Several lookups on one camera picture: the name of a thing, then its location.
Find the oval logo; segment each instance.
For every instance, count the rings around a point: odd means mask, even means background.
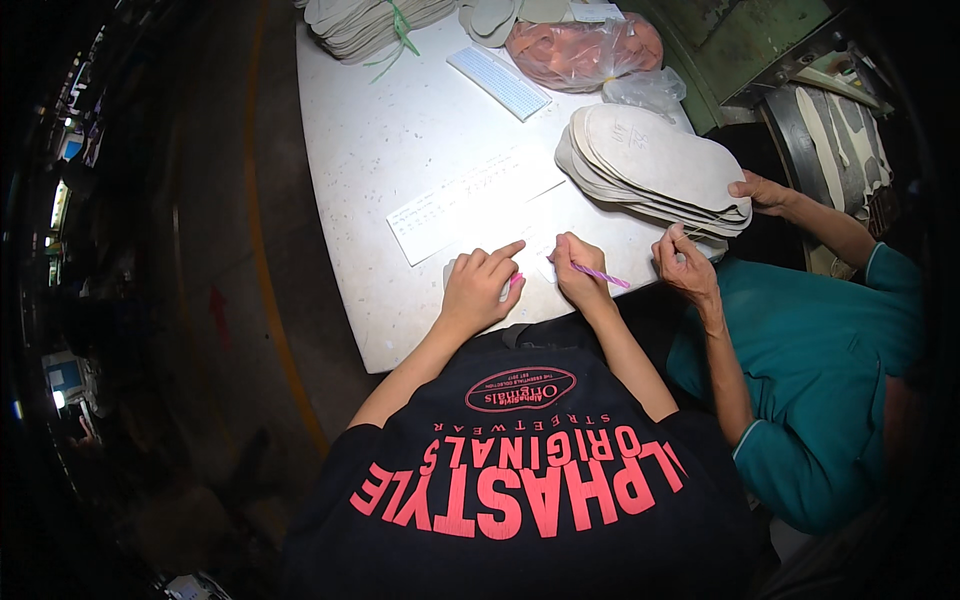
[[[573,386],[572,372],[553,367],[528,367],[499,372],[480,381],[467,392],[464,402],[482,413],[537,410],[557,401]]]

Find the green machine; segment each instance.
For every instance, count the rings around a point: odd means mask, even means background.
[[[788,81],[814,84],[870,108],[888,107],[834,70],[847,47],[847,2],[825,0],[619,0],[660,32],[664,65],[687,84],[684,110],[703,135],[755,120],[753,107]]]

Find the green twist tie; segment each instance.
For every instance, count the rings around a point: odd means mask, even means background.
[[[364,66],[374,66],[375,64],[380,64],[386,60],[390,60],[390,64],[387,65],[387,68],[383,69],[379,75],[373,78],[371,84],[375,84],[377,80],[383,77],[387,71],[390,70],[390,67],[394,66],[394,63],[400,58],[400,55],[403,54],[403,48],[410,48],[410,51],[414,53],[415,56],[420,55],[420,51],[417,50],[417,46],[414,45],[414,42],[410,41],[410,38],[407,37],[407,32],[412,31],[413,27],[410,26],[410,23],[407,22],[407,17],[403,16],[403,13],[400,12],[400,9],[394,4],[394,0],[387,0],[390,3],[390,6],[394,7],[394,31],[400,37],[400,44],[394,49],[393,52],[388,54],[386,58],[381,60],[375,60],[374,62],[364,62]]]

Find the pen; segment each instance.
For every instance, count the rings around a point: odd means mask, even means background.
[[[579,271],[580,273],[586,273],[587,275],[592,275],[592,276],[594,276],[594,277],[598,277],[598,278],[600,278],[600,279],[603,279],[604,281],[609,281],[609,282],[612,283],[613,285],[619,285],[620,287],[622,287],[622,288],[624,288],[624,289],[626,289],[626,290],[629,290],[629,289],[630,289],[630,283],[629,283],[629,282],[624,281],[623,279],[619,279],[619,278],[614,277],[614,276],[609,276],[609,275],[607,275],[606,273],[604,273],[603,271],[595,271],[595,270],[591,269],[590,267],[583,267],[583,266],[581,266],[581,265],[578,265],[578,264],[575,264],[575,263],[572,263],[572,262],[570,263],[570,266],[573,267],[574,269],[576,269],[577,271]]]

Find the rubber band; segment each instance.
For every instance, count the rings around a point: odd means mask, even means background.
[[[393,59],[393,60],[390,60],[390,64],[387,65],[387,68],[383,69],[383,71],[381,71],[379,75],[377,75],[372,79],[371,84],[375,84],[381,77],[386,75],[387,71],[390,70],[390,67],[394,66],[394,63],[397,62],[400,58],[400,55],[403,54],[403,48],[405,47],[410,48],[410,51],[414,53],[414,56],[418,57],[420,55],[420,51],[417,50],[417,46],[415,46],[414,42],[410,41],[410,38],[407,37],[407,32],[413,31],[413,27],[410,26],[409,21],[407,21],[407,17],[403,16],[403,12],[401,12],[400,9],[396,7],[396,4],[394,4],[394,0],[386,0],[386,2],[389,2],[390,6],[394,8],[394,31],[396,32],[396,35],[400,38],[400,43],[390,54],[388,54],[383,59],[374,60],[373,62],[363,63],[364,66],[374,66],[375,64],[380,64],[381,62],[385,62],[387,60]]]
[[[728,208],[727,210],[724,210],[723,212],[721,212],[720,215],[719,215],[716,219],[710,221],[709,223],[704,223],[704,224],[702,224],[701,226],[699,226],[698,228],[692,230],[690,233],[687,233],[687,234],[686,234],[686,237],[690,237],[691,235],[693,235],[694,233],[696,233],[697,231],[699,231],[699,230],[702,229],[702,228],[705,228],[705,227],[707,227],[707,226],[713,225],[714,223],[716,223],[716,222],[719,221],[720,219],[723,219],[724,216],[725,216],[728,212],[730,212],[731,210],[737,210],[737,209],[738,209],[740,206],[742,206],[742,205],[745,206],[746,204],[734,204],[733,206],[731,206],[731,207]],[[706,235],[705,233],[702,233],[702,234],[700,234],[700,235],[697,236],[697,239],[699,240],[699,239],[702,239],[702,238],[704,238],[704,237],[706,237],[706,236],[707,236],[707,235]]]

